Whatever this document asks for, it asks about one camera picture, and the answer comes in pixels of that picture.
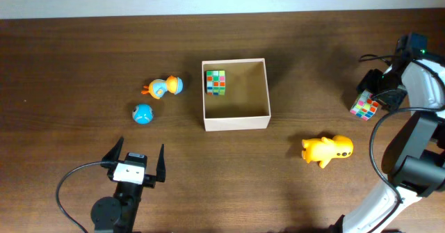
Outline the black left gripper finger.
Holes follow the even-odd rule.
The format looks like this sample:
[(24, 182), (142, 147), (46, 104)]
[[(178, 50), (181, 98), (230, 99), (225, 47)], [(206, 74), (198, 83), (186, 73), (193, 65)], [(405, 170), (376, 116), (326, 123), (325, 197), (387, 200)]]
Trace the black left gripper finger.
[(159, 152), (159, 158), (156, 165), (156, 181), (164, 182), (166, 179), (166, 166), (164, 159), (164, 144), (161, 145)]
[(123, 142), (124, 137), (121, 136), (117, 143), (102, 158), (101, 167), (112, 168), (118, 162)]

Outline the Rubik's cube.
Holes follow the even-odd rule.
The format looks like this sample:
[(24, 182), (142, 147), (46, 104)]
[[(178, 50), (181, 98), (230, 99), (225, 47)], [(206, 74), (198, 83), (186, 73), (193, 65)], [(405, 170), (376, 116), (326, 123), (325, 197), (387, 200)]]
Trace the Rubik's cube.
[(365, 121), (372, 118), (378, 110), (379, 103), (372, 100), (373, 94), (364, 90), (357, 96), (355, 103), (350, 108), (350, 112), (356, 117)]
[(224, 70), (208, 70), (205, 73), (205, 90), (208, 95), (225, 95), (226, 75)]

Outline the yellow dog toy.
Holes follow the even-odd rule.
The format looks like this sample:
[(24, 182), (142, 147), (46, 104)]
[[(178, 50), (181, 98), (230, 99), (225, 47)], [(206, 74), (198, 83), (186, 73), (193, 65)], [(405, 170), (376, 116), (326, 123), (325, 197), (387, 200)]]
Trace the yellow dog toy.
[(307, 163), (318, 162), (321, 168), (325, 168), (332, 159), (350, 157), (354, 149), (351, 139), (342, 135), (302, 139), (302, 146), (302, 158)]

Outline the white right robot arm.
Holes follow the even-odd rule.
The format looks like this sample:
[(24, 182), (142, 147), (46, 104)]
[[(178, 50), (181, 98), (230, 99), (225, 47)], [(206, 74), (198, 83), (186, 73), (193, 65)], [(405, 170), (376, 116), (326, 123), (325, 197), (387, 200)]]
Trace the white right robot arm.
[[(388, 68), (368, 71), (357, 85), (359, 94), (369, 94), (387, 111), (369, 140), (370, 162), (380, 181), (360, 206), (329, 226), (329, 232), (387, 232), (404, 209), (444, 191), (444, 154), (426, 148), (430, 142), (444, 148), (444, 57), (429, 52), (427, 44), (427, 37), (418, 33), (400, 37), (392, 55), (379, 57)], [(377, 131), (399, 113), (411, 116), (377, 165)]]

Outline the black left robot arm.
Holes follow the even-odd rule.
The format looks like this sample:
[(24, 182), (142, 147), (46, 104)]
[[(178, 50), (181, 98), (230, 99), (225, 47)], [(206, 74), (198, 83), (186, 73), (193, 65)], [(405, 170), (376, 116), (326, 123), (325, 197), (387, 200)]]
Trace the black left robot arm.
[(147, 156), (127, 153), (119, 160), (124, 139), (102, 158), (101, 167), (107, 169), (107, 177), (117, 184), (112, 196), (103, 197), (92, 206), (90, 217), (95, 232), (132, 232), (144, 188), (154, 188), (164, 182), (166, 168), (164, 146), (161, 146), (156, 165), (156, 174), (149, 175)]

